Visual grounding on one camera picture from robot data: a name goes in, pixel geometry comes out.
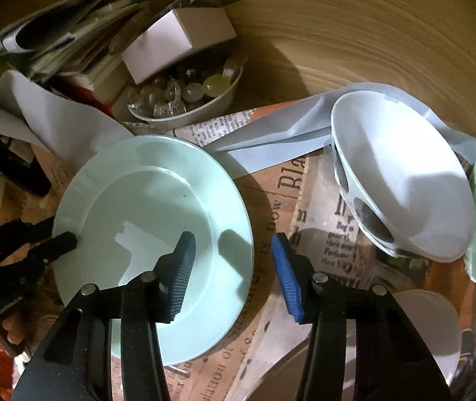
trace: small white bowl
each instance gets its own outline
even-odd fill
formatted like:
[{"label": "small white bowl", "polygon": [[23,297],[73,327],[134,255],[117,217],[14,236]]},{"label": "small white bowl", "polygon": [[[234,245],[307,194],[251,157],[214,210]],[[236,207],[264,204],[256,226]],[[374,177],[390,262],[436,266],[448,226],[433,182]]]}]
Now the small white bowl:
[{"label": "small white bowl", "polygon": [[458,158],[416,111],[382,93],[357,91],[332,108],[340,193],[362,231],[391,256],[460,258],[475,206]]},{"label": "small white bowl", "polygon": [[151,125],[154,125],[155,127],[161,129],[162,131],[185,127],[186,125],[204,122],[210,119],[214,119],[215,117],[223,116],[225,114],[226,109],[229,108],[230,103],[234,99],[234,95],[236,95],[236,88],[238,86],[238,81],[242,76],[242,72],[243,68],[240,68],[238,76],[223,94],[219,95],[217,98],[212,99],[209,103],[206,103],[193,111],[181,114],[180,116],[154,119],[153,117],[147,117],[132,110],[130,112],[138,119],[148,122]]}]

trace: box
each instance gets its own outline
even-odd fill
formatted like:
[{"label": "box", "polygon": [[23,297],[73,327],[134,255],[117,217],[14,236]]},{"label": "box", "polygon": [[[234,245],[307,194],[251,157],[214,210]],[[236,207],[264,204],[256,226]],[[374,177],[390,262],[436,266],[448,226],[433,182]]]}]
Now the box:
[{"label": "box", "polygon": [[122,53],[136,84],[209,46],[236,37],[222,8],[173,9]]}]

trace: wooden table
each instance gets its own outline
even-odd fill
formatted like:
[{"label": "wooden table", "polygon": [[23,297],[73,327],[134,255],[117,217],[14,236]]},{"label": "wooden table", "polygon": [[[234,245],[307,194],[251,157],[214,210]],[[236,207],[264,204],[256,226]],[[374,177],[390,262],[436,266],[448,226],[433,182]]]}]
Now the wooden table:
[{"label": "wooden table", "polygon": [[[0,28],[54,1],[0,0]],[[242,0],[230,6],[228,14],[250,56],[242,97],[277,103],[350,82],[383,82],[406,90],[451,126],[476,136],[476,0]],[[286,187],[279,191],[280,173],[275,167],[238,181],[248,209],[260,213],[252,222],[257,265],[264,272],[253,287],[264,299],[273,279],[265,246],[275,230],[288,232],[297,198],[296,193],[285,193]],[[12,206],[3,211],[6,219],[24,211],[17,196],[10,200]],[[280,203],[285,204],[284,215],[277,216]],[[27,219],[53,212],[53,199],[39,204],[26,202]],[[456,277],[437,269],[437,289],[454,283],[451,278]],[[260,320],[262,303],[250,304],[234,342],[251,342],[246,329]],[[228,345],[221,345],[219,352],[237,354],[226,350]],[[225,393],[217,389],[217,379],[225,364],[209,360],[194,366],[211,367],[211,378],[202,383],[205,386],[188,386],[177,375],[174,399],[222,399]],[[238,380],[243,377],[238,367],[226,372]]]}]

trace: screw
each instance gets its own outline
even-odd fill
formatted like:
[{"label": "screw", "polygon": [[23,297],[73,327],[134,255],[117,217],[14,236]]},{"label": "screw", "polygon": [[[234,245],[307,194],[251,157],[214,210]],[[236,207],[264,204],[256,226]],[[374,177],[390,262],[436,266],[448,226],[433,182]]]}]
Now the screw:
[{"label": "screw", "polygon": [[95,285],[92,283],[88,283],[87,285],[82,286],[82,289],[80,290],[82,292],[82,295],[84,296],[89,296],[90,294],[93,294],[95,292]]},{"label": "screw", "polygon": [[312,275],[312,280],[316,283],[325,283],[327,280],[329,280],[329,277],[324,272],[315,272]]},{"label": "screw", "polygon": [[141,281],[143,283],[152,282],[156,279],[156,274],[154,272],[145,272],[141,274]]},{"label": "screw", "polygon": [[371,290],[376,296],[385,296],[388,292],[383,285],[373,285]]}]

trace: pink box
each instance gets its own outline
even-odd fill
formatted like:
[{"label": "pink box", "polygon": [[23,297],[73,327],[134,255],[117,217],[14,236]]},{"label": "pink box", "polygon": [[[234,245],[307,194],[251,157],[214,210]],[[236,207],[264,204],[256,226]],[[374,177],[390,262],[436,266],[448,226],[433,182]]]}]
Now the pink box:
[{"label": "pink box", "polygon": [[184,57],[236,37],[222,8],[173,9],[122,53],[136,84]]}]

